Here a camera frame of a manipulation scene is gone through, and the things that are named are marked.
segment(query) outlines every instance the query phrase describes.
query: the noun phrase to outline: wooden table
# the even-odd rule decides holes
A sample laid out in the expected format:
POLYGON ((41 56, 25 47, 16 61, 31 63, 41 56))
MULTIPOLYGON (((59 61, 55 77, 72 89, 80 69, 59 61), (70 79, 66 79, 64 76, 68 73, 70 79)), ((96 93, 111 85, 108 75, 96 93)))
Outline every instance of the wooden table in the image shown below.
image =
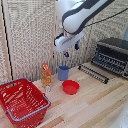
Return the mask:
MULTIPOLYGON (((103 84, 78 67, 70 69, 69 79, 80 84, 75 95, 64 93, 57 74, 52 76, 51 92, 46 93, 51 107, 37 128, 109 128, 128 100, 128 81, 116 76, 103 84)), ((44 92, 40 80, 34 84, 44 92)), ((0 128, 13 128, 1 107, 0 128)))

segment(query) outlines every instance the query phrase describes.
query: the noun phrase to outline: red plastic basket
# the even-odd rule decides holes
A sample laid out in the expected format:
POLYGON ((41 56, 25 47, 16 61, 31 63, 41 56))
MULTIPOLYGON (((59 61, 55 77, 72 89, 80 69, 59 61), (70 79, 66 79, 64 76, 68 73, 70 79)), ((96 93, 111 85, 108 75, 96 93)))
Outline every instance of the red plastic basket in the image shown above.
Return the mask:
POLYGON ((0 104, 15 128, 35 128, 51 106, 45 94, 26 78, 1 84, 0 104))

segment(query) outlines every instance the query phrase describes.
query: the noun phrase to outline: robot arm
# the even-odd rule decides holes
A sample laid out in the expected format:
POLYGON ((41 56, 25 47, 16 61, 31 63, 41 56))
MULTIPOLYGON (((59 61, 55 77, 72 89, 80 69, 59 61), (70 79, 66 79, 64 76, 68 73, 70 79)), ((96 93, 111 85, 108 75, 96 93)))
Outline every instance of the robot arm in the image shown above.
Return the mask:
POLYGON ((59 27, 64 33, 55 39, 57 52, 64 52, 84 35, 85 24, 114 0, 58 0, 55 4, 59 27))
POLYGON ((115 0, 59 0, 56 1, 58 20, 70 34, 80 33, 85 24, 115 0))

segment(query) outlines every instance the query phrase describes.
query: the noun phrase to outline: cup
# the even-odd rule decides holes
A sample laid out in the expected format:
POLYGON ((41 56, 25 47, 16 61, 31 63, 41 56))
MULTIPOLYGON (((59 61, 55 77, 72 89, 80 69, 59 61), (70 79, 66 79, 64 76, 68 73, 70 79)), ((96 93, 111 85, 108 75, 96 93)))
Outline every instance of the cup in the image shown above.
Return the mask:
POLYGON ((69 72, 68 66, 59 66, 58 79, 61 81, 67 80, 68 79, 68 72, 69 72))

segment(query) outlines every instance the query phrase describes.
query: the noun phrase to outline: black cable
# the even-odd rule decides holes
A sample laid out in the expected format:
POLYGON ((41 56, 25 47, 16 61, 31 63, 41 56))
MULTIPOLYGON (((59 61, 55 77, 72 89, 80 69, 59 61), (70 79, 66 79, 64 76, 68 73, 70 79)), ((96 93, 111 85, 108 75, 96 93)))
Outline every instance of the black cable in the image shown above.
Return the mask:
POLYGON ((115 17, 116 15, 119 15, 119 14, 123 13, 123 12, 124 12, 124 11, 126 11, 126 10, 128 10, 128 8, 124 9, 124 10, 123 10, 123 11, 121 11, 121 12, 116 13, 116 14, 115 14, 115 15, 113 15, 113 16, 110 16, 110 17, 108 17, 108 18, 106 18, 106 19, 103 19, 103 20, 97 21, 97 22, 95 22, 95 23, 89 24, 89 25, 87 25, 87 26, 85 26, 85 27, 88 27, 88 26, 91 26, 91 25, 93 25, 93 24, 96 24, 96 23, 99 23, 99 22, 105 21, 105 20, 107 20, 107 19, 110 19, 110 18, 112 18, 112 17, 115 17))

